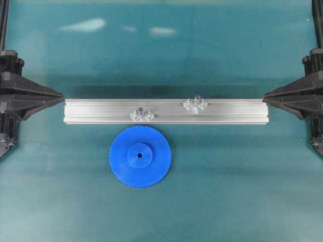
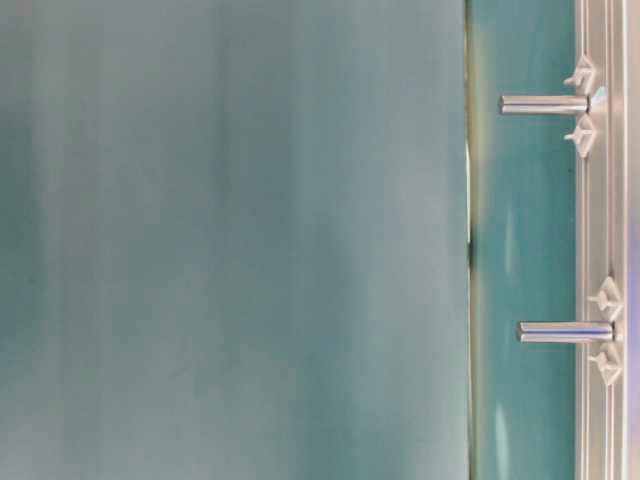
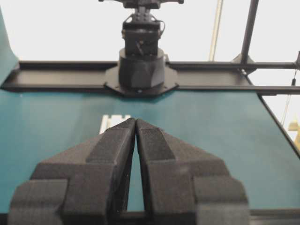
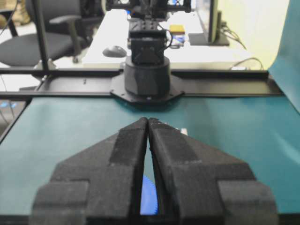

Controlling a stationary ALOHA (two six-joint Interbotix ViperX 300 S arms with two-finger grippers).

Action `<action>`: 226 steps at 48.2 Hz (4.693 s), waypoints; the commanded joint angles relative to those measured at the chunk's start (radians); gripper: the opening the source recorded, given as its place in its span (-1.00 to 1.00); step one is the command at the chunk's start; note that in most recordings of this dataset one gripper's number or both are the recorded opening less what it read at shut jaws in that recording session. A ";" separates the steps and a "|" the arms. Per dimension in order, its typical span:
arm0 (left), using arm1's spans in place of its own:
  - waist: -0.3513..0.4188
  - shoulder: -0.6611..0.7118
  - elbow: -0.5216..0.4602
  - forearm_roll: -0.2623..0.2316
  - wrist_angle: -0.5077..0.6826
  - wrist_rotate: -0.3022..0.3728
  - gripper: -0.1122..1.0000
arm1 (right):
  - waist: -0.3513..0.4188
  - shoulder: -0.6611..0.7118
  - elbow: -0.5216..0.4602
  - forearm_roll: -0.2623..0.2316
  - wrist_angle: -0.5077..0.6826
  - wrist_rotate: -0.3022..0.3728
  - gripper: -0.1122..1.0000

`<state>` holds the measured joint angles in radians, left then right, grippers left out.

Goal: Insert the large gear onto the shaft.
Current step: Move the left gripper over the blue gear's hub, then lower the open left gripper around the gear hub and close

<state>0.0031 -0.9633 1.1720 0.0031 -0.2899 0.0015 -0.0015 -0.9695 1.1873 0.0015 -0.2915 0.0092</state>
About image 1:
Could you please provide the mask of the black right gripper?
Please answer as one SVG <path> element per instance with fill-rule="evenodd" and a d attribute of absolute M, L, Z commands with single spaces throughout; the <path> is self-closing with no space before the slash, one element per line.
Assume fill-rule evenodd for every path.
<path fill-rule="evenodd" d="M 309 74 L 323 70 L 322 53 L 322 48 L 312 49 L 309 55 L 302 58 L 306 76 L 266 93 L 263 96 L 263 101 L 268 105 L 295 115 L 300 120 L 310 120 L 322 115 L 322 102 L 319 101 L 283 102 L 270 100 L 270 98 L 276 97 L 318 94 L 322 90 L 322 75 Z"/>

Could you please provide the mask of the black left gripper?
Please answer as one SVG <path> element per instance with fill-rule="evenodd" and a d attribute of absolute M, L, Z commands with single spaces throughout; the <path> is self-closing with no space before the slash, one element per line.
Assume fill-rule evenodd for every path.
<path fill-rule="evenodd" d="M 42 86 L 22 77 L 24 60 L 18 57 L 14 50 L 1 51 L 1 92 L 4 94 L 20 94 L 45 96 L 55 98 L 41 98 L 40 100 L 8 100 L 1 101 L 1 114 L 8 114 L 16 120 L 27 120 L 33 114 L 65 101 L 62 93 L 49 87 Z"/>

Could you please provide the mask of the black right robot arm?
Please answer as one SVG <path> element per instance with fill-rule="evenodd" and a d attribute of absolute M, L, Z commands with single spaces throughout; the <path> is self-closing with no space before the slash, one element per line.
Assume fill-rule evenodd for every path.
<path fill-rule="evenodd" d="M 263 96 L 266 104 L 300 120 L 322 115 L 322 1 L 312 1 L 312 16 L 318 48 L 302 59 L 305 76 Z"/>

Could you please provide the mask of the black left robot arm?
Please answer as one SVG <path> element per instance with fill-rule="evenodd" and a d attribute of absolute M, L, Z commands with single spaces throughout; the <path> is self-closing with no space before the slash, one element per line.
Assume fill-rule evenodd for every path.
<path fill-rule="evenodd" d="M 5 50 L 9 1 L 1 1 L 1 113 L 27 120 L 33 114 L 65 101 L 63 94 L 22 76 L 23 59 Z"/>

